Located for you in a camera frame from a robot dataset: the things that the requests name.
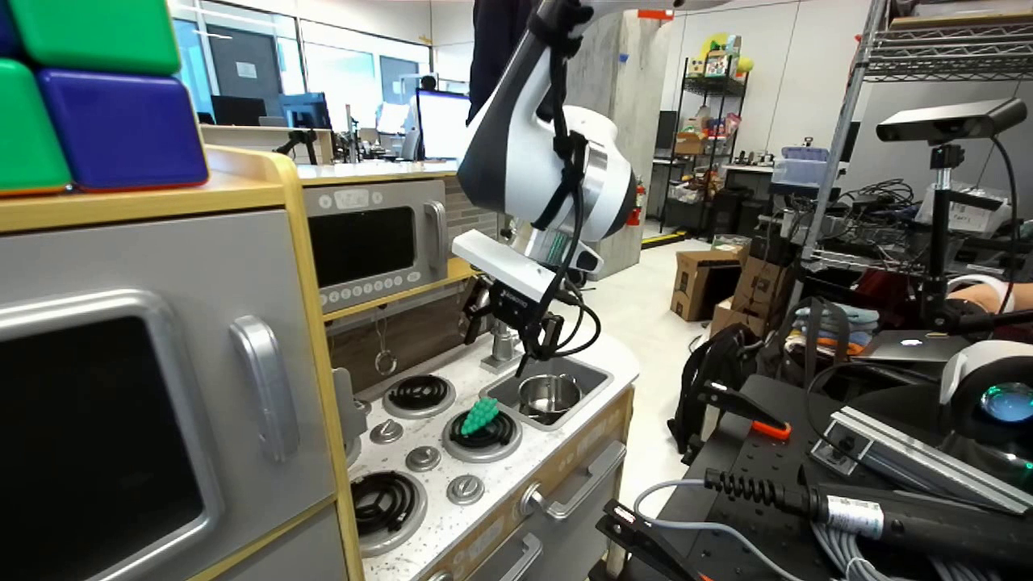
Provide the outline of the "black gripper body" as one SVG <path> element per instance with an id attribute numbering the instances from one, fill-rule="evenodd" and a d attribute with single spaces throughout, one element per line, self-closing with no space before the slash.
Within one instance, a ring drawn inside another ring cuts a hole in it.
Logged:
<path id="1" fill-rule="evenodd" d="M 514 289 L 500 281 L 477 279 L 461 315 L 477 322 L 484 317 L 504 322 L 521 335 L 521 347 L 530 360 L 556 360 L 558 356 L 558 332 L 563 317 L 550 307 L 518 295 Z"/>

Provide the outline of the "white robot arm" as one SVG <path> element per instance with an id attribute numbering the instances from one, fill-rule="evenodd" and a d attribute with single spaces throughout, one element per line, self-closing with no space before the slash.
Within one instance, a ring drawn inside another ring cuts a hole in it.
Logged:
<path id="1" fill-rule="evenodd" d="M 618 126 L 566 101 L 570 62 L 585 30 L 623 9 L 674 9 L 686 0 L 542 0 L 469 126 L 459 183 L 483 211 L 498 211 L 538 232 L 533 251 L 477 230 L 452 238 L 452 254 L 488 283 L 488 317 L 508 322 L 527 360 L 563 360 L 556 302 L 579 303 L 594 271 L 594 245 L 612 238 L 637 200 L 637 175 L 618 148 Z"/>

